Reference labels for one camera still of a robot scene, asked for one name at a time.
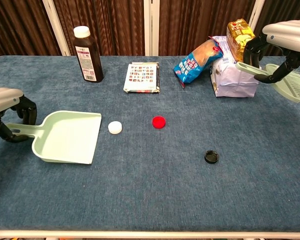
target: table edge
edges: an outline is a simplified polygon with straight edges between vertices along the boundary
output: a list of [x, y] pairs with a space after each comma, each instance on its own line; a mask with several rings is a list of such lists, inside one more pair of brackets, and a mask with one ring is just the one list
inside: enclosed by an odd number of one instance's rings
[[0, 238], [300, 239], [300, 232], [0, 230]]

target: white bottle lid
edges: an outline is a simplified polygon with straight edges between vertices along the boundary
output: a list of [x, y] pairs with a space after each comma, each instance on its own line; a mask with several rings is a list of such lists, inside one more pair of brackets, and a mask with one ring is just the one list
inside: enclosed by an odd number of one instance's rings
[[119, 121], [112, 121], [108, 125], [111, 134], [119, 134], [122, 131], [122, 124]]
[[90, 36], [90, 30], [87, 26], [76, 26], [73, 29], [74, 36], [79, 39], [83, 39]]

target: curtain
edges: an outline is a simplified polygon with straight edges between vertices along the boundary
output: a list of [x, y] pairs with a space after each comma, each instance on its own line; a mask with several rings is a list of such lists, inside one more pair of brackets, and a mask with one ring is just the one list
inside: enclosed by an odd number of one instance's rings
[[41, 0], [0, 0], [2, 55], [61, 55]]
[[[289, 20], [300, 20], [300, 0], [265, 0], [254, 33], [257, 36], [264, 26]], [[282, 56], [282, 52], [269, 46], [265, 55]]]
[[255, 0], [161, 0], [159, 55], [188, 55], [208, 36], [225, 36], [227, 24], [249, 22]]
[[74, 28], [88, 26], [100, 55], [145, 55], [143, 0], [54, 0], [72, 55]]

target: blue snack bag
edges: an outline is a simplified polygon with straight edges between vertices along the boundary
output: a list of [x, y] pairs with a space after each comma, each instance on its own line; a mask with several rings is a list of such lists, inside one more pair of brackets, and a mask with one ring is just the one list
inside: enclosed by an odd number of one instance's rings
[[174, 67], [173, 71], [184, 88], [185, 84], [191, 83], [214, 60], [221, 58], [223, 55], [218, 43], [211, 38], [182, 59], [182, 61]]

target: brown bottle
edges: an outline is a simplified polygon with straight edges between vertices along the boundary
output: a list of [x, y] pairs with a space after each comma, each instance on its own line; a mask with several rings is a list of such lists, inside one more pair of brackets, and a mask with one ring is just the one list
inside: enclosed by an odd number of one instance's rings
[[97, 44], [87, 26], [77, 26], [73, 29], [76, 57], [79, 61], [83, 79], [100, 83], [104, 79]]

